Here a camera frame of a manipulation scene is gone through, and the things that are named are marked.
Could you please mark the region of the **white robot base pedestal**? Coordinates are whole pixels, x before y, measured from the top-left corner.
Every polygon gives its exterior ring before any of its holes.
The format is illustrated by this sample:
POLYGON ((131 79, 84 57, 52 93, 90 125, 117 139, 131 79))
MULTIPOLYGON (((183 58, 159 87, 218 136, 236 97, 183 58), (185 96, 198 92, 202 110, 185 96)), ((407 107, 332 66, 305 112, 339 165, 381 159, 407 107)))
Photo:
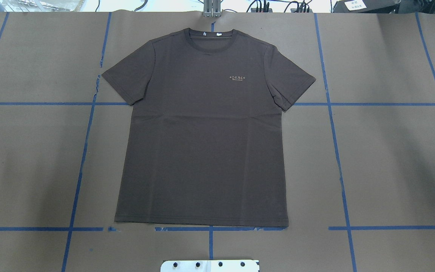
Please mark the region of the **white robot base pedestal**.
POLYGON ((161 272, 260 272, 258 260, 168 260, 161 272))

